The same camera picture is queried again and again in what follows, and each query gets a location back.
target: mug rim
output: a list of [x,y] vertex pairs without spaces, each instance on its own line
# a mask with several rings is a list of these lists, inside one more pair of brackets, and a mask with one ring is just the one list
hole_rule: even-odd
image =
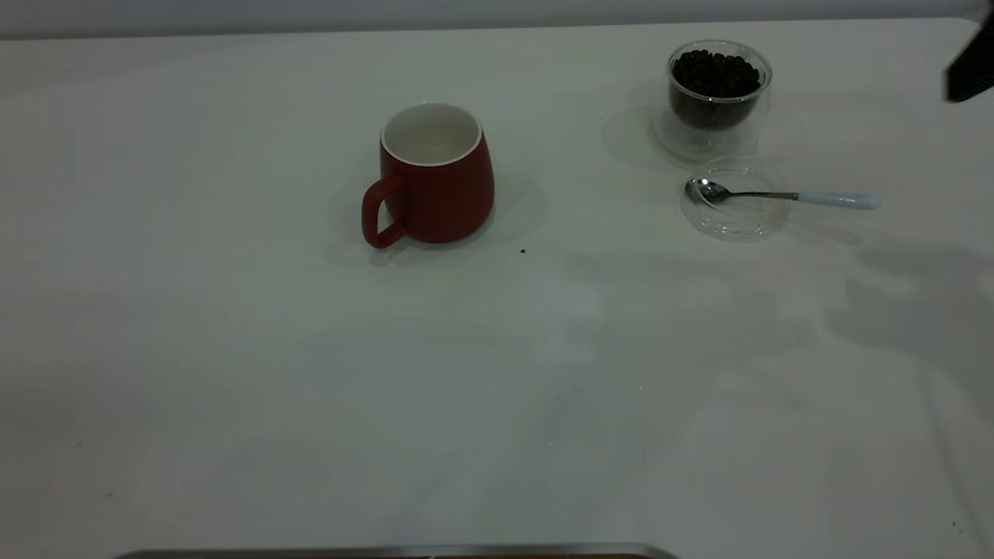
[[[390,146],[387,145],[387,140],[385,138],[385,134],[387,133],[387,126],[389,126],[390,123],[394,121],[394,118],[396,118],[398,114],[404,112],[405,110],[408,110],[409,108],[414,108],[416,106],[424,106],[427,104],[450,106],[452,108],[455,108],[456,110],[462,111],[463,113],[465,113],[466,115],[468,115],[470,118],[473,119],[473,122],[476,124],[476,140],[473,141],[473,145],[470,146],[465,153],[459,155],[458,157],[453,157],[452,159],[448,159],[440,163],[416,163],[414,161],[409,161],[407,159],[404,159],[403,157],[398,156],[396,153],[394,153],[393,150],[390,149]],[[388,118],[387,123],[380,128],[380,145],[383,147],[383,149],[394,159],[397,159],[398,161],[402,162],[405,165],[411,165],[413,167],[442,167],[445,165],[451,165],[452,163],[455,163],[457,161],[461,161],[466,157],[469,157],[470,154],[476,151],[476,148],[480,146],[480,141],[482,141],[482,139],[483,139],[483,124],[480,124],[480,119],[477,118],[475,114],[467,110],[465,107],[455,104],[454,102],[445,102],[445,101],[423,100],[421,102],[416,102],[415,104],[405,106],[401,110],[395,112],[390,118]]]

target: coffee beans in jar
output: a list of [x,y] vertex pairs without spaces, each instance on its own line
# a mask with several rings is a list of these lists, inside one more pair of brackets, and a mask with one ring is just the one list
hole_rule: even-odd
[[670,84],[673,112],[685,124],[704,130],[723,130],[745,120],[756,101],[750,94],[763,78],[743,57],[706,50],[684,53],[673,62],[670,74],[682,88]]

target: light blue spoon handle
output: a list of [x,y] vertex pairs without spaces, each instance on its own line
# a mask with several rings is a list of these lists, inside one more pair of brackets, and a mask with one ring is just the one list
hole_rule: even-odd
[[876,210],[880,198],[872,194],[840,194],[838,192],[798,192],[797,201],[805,204],[836,206],[850,210]]

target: spoon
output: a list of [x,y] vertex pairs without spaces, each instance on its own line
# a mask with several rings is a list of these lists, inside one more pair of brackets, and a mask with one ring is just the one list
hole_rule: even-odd
[[876,210],[880,207],[880,198],[872,194],[839,194],[837,192],[730,192],[724,186],[705,178],[690,179],[685,189],[693,192],[696,188],[701,196],[710,204],[719,204],[736,196],[758,196],[760,198],[779,198],[793,200],[805,204],[821,204],[836,206],[850,210]]

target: glass jar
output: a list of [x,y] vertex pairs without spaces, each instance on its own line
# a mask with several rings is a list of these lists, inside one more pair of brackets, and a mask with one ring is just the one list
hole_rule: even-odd
[[[737,97],[707,96],[685,88],[673,76],[673,65],[685,53],[707,51],[742,57],[759,73],[759,88]],[[769,112],[769,84],[773,70],[757,51],[732,41],[688,43],[670,55],[662,80],[652,127],[660,143],[677,156],[704,161],[739,153],[759,137]]]

